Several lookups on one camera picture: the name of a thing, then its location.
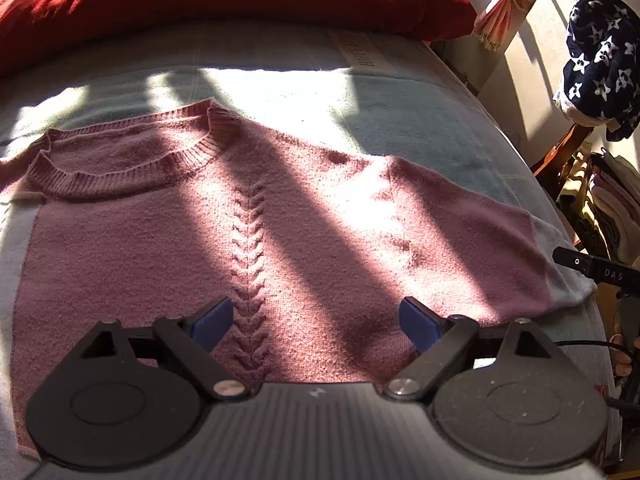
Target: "label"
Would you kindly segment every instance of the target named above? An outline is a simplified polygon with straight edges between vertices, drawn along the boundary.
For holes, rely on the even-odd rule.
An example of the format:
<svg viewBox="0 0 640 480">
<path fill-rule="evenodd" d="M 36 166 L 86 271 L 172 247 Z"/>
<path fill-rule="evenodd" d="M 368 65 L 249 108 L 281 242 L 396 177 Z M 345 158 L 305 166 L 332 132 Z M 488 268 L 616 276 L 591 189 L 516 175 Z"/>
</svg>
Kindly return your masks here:
<svg viewBox="0 0 640 480">
<path fill-rule="evenodd" d="M 393 74 L 396 72 L 382 53 L 361 30 L 331 30 L 332 40 L 349 65 L 361 73 Z"/>
</svg>

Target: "pink sweater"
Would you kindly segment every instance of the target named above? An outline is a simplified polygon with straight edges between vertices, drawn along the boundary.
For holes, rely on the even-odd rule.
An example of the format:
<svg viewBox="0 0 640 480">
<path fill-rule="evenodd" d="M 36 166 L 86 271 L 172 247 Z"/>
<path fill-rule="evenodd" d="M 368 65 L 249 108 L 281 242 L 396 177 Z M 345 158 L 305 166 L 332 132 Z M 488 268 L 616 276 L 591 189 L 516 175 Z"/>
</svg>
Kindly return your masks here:
<svg viewBox="0 0 640 480">
<path fill-rule="evenodd" d="M 103 316 L 148 324 L 226 294 L 234 326 L 214 355 L 257 386 L 391 377 L 413 355 L 403 296 L 483 324 L 566 302 L 526 211 L 396 156 L 313 146 L 209 101 L 39 142 L 18 186 L 44 197 L 15 303 L 23 445 L 27 399 Z"/>
</svg>

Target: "bed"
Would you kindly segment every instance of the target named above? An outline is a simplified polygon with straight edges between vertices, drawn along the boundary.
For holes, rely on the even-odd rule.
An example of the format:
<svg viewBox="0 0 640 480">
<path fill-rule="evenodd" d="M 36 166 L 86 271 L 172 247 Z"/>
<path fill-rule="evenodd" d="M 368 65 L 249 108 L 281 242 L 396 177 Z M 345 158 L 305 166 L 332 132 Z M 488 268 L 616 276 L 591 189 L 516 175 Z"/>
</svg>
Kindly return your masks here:
<svg viewBox="0 0 640 480">
<path fill-rule="evenodd" d="M 246 20 L 205 20 L 103 41 L 0 84 L 0 156 L 46 128 L 76 128 L 213 98 L 244 117 L 344 152 L 393 154 L 434 169 L 559 230 L 552 203 L 478 100 L 420 41 L 393 34 Z M 12 308 L 29 215 L 0 203 L 0 478 L 36 462 L 17 452 L 10 401 Z M 553 339 L 604 339 L 587 300 L 538 320 Z M 566 350 L 613 389 L 605 349 Z M 620 428 L 611 417 L 609 447 Z"/>
</svg>

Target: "ribbed collar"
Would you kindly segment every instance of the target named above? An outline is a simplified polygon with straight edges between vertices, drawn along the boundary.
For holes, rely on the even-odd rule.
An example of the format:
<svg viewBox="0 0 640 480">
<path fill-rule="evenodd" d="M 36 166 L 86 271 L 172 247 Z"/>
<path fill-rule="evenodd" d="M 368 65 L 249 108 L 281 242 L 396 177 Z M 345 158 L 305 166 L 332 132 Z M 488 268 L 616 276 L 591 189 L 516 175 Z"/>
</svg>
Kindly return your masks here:
<svg viewBox="0 0 640 480">
<path fill-rule="evenodd" d="M 189 118 L 204 113 L 209 119 L 209 132 L 195 144 L 181 150 L 167 152 L 139 166 L 103 174 L 82 171 L 68 173 L 56 167 L 50 158 L 51 150 L 54 149 L 53 142 L 52 148 L 48 151 L 41 150 L 30 165 L 27 179 L 38 186 L 44 194 L 70 201 L 117 198 L 168 186 L 197 173 L 238 140 L 242 134 L 240 118 L 207 100 L 165 114 L 98 124 L 70 132 L 50 130 L 47 133 L 55 141 L 77 135 L 125 128 L 138 123 Z"/>
</svg>

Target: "cable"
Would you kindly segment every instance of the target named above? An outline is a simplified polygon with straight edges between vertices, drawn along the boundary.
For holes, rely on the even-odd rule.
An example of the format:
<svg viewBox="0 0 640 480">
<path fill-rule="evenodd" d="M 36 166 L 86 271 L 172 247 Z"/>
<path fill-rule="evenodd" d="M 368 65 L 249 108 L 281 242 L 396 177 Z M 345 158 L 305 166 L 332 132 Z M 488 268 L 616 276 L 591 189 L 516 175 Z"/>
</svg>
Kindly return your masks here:
<svg viewBox="0 0 640 480">
<path fill-rule="evenodd" d="M 556 346 L 604 346 L 608 348 L 613 348 L 614 350 L 618 350 L 620 352 L 625 353 L 631 358 L 631 366 L 633 368 L 636 367 L 637 359 L 635 354 L 629 350 L 628 348 L 616 345 L 615 343 L 610 343 L 609 341 L 592 341 L 592 340 L 576 340 L 576 341 L 555 341 Z M 627 413 L 633 413 L 633 417 L 640 417 L 640 404 L 633 404 L 631 402 L 625 402 L 624 400 L 614 399 L 613 397 L 603 396 L 605 403 L 610 408 L 615 410 L 623 410 Z"/>
<path fill-rule="evenodd" d="M 607 406 L 615 410 L 625 410 L 627 412 L 633 412 L 634 416 L 640 416 L 640 404 L 633 404 L 631 402 L 625 402 L 624 400 L 614 399 L 613 397 L 603 396 Z"/>
<path fill-rule="evenodd" d="M 609 341 L 591 341 L 591 340 L 576 340 L 576 341 L 555 341 L 556 346 L 606 346 L 618 350 L 631 358 L 631 365 L 635 367 L 637 359 L 633 351 L 629 350 L 622 345 L 616 345 Z"/>
</svg>

